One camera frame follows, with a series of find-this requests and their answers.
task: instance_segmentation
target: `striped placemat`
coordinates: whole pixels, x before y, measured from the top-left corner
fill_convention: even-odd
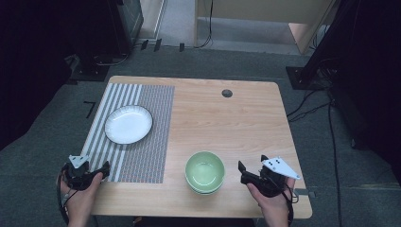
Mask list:
[[[109,161],[109,182],[162,183],[173,97],[174,86],[109,83],[81,153],[89,155],[91,171]],[[118,145],[107,138],[104,123],[113,111],[127,105],[148,109],[153,125],[142,140]]]

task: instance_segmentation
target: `white tag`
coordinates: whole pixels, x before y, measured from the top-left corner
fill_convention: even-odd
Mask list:
[[[275,173],[297,180],[301,179],[301,177],[294,170],[292,170],[292,168],[287,165],[287,163],[284,162],[280,156],[277,158],[264,160],[262,161],[262,164]]]
[[[82,166],[82,164],[84,164],[89,159],[89,156],[88,155],[85,155],[85,156],[70,155],[69,159],[70,159],[71,163],[73,164],[74,168],[79,168],[80,166]]]

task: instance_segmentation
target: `wooden table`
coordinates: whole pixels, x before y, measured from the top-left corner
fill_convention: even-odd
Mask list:
[[[340,0],[213,0],[213,18],[288,23],[304,54],[325,20],[332,20],[339,3]],[[212,0],[196,0],[195,45],[198,20],[210,16],[211,4]]]
[[[94,215],[261,218],[260,207],[239,182],[237,169],[240,160],[258,174],[261,154],[281,156],[302,177],[295,188],[305,189],[277,84],[120,76],[109,83],[172,85],[174,99],[163,182],[105,182],[98,190]],[[226,89],[232,91],[231,97],[222,95]],[[192,191],[184,177],[186,161],[201,150],[214,152],[226,168],[220,190],[207,196]],[[295,218],[311,217],[308,196],[300,196],[294,211]]]

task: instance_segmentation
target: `hole in table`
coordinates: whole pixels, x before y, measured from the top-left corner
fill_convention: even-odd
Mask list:
[[[231,97],[231,96],[233,96],[233,92],[232,92],[231,90],[228,90],[228,89],[224,89],[224,90],[221,92],[221,94],[222,94],[223,96],[225,96],[225,97]]]

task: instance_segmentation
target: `plate rim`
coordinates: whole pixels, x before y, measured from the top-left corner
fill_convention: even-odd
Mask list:
[[[115,112],[119,111],[120,109],[128,108],[128,107],[139,107],[139,108],[144,109],[146,112],[148,112],[149,115],[150,115],[150,128],[149,128],[149,130],[147,131],[147,133],[146,133],[142,138],[140,138],[139,140],[136,140],[136,141],[130,142],[130,143],[117,143],[117,142],[115,142],[113,139],[111,139],[111,138],[109,137],[109,135],[108,135],[108,133],[107,133],[107,131],[106,131],[106,124],[107,124],[107,122],[109,121],[110,117],[111,117]],[[124,105],[124,106],[121,106],[121,107],[119,107],[119,108],[113,110],[111,113],[109,113],[109,115],[106,117],[106,120],[104,121],[104,124],[103,124],[103,131],[104,131],[104,133],[106,134],[107,139],[110,140],[111,142],[116,143],[116,144],[119,144],[119,145],[129,145],[129,144],[134,144],[134,143],[136,143],[136,142],[141,141],[142,139],[144,139],[144,138],[150,133],[150,131],[151,131],[152,128],[153,128],[153,115],[151,114],[151,112],[150,112],[147,108],[145,108],[144,106],[141,106],[141,105]]]

